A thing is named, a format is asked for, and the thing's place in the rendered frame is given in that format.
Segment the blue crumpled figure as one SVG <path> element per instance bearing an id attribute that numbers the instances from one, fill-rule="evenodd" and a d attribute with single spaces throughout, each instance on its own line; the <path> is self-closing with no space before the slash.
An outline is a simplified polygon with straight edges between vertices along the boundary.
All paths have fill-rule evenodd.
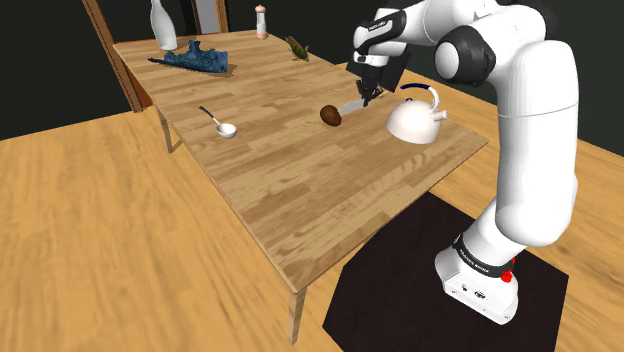
<path id="1" fill-rule="evenodd" d="M 200 41 L 190 40 L 188 50 L 182 54 L 168 51 L 162 59 L 148 58 L 148 61 L 168 66 L 206 73 L 226 73 L 228 71 L 228 52 L 214 48 L 202 50 Z"/>

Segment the green and yellow corn cob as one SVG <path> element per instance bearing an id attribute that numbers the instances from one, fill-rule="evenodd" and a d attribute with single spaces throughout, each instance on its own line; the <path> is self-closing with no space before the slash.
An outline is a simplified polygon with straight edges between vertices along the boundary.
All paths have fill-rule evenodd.
<path id="1" fill-rule="evenodd" d="M 294 57 L 297 60 L 309 61 L 309 53 L 308 47 L 303 47 L 296 39 L 292 36 L 286 36 L 285 41 L 288 43 L 290 47 L 290 51 L 293 53 Z"/>

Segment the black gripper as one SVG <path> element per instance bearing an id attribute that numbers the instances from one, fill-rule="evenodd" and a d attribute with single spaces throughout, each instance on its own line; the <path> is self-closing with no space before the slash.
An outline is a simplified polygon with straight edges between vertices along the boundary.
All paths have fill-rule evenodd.
<path id="1" fill-rule="evenodd" d="M 363 107 L 368 105 L 368 93 L 371 93 L 369 100 L 373 100 L 383 92 L 383 88 L 380 86 L 383 72 L 384 66 L 376 67 L 368 64 L 361 66 L 360 79 L 356 81 L 356 85 Z"/>

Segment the white vase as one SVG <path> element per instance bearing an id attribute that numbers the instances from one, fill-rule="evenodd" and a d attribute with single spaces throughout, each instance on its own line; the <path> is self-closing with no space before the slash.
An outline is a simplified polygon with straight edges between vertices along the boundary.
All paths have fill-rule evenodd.
<path id="1" fill-rule="evenodd" d="M 164 9 L 161 0 L 150 0 L 150 23 L 159 47 L 162 50 L 176 50 L 177 36 L 174 24 Z"/>

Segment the pink and white pepper mill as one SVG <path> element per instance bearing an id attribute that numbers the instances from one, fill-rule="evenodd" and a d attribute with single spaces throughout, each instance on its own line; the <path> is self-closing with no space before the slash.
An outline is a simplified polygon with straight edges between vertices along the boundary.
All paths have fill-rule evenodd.
<path id="1" fill-rule="evenodd" d="M 268 38 L 266 26 L 266 8 L 263 5 L 255 7 L 256 12 L 256 37 L 265 40 Z"/>

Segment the black flat box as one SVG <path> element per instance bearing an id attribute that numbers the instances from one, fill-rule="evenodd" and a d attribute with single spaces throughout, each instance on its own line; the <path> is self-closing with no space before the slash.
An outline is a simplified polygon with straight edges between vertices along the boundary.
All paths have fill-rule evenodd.
<path id="1" fill-rule="evenodd" d="M 383 90 L 394 92 L 403 74 L 403 71 L 411 57 L 409 51 L 404 51 L 400 56 L 390 57 L 387 64 L 384 65 L 384 72 L 380 86 Z M 360 79 L 361 66 L 365 64 L 351 58 L 348 61 L 346 70 L 357 75 Z"/>

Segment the brown kiwi fruit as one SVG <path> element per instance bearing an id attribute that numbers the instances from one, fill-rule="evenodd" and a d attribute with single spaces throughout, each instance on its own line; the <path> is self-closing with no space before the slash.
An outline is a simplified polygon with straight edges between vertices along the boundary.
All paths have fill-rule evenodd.
<path id="1" fill-rule="evenodd" d="M 342 122 L 342 117 L 339 110 L 333 105 L 325 105 L 320 110 L 321 120 L 329 126 L 339 126 Z"/>

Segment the dark robot stand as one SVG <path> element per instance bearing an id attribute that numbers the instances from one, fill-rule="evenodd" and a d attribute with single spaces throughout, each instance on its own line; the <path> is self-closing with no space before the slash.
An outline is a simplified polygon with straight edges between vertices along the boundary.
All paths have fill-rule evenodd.
<path id="1" fill-rule="evenodd" d="M 473 221 L 422 195 L 345 264 L 324 330 L 343 352 L 554 352 L 568 276 L 532 253 L 517 258 L 519 306 L 505 325 L 443 291 L 435 255 Z"/>

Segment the wooden table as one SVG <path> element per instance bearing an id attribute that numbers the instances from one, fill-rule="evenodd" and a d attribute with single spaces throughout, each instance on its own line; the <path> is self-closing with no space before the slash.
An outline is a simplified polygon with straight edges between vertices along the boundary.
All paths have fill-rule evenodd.
<path id="1" fill-rule="evenodd" d="M 357 95 L 355 76 L 319 57 L 297 61 L 285 41 L 254 31 L 200 37 L 228 52 L 225 74 L 148 61 L 153 40 L 115 45 L 289 289 L 287 337 L 298 337 L 306 290 L 344 256 L 469 159 L 486 139 L 454 122 L 428 145 L 386 129 L 400 97 L 386 94 L 332 127 L 320 118 Z M 232 139 L 216 123 L 233 124 Z"/>

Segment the silver kitchen knife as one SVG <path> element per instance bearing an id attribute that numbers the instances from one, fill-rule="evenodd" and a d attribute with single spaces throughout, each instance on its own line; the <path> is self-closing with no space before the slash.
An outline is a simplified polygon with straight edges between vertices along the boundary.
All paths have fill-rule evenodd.
<path id="1" fill-rule="evenodd" d="M 352 113 L 356 110 L 359 110 L 361 108 L 367 107 L 369 105 L 370 102 L 375 101 L 375 100 L 379 100 L 380 98 L 382 98 L 384 96 L 384 92 L 382 92 L 380 95 L 375 96 L 374 98 L 372 98 L 371 100 L 366 101 L 364 98 L 362 99 L 358 99 L 356 101 L 352 101 L 349 102 L 347 104 L 345 104 L 343 107 L 341 107 L 338 112 L 341 116 L 345 116 L 349 113 Z"/>

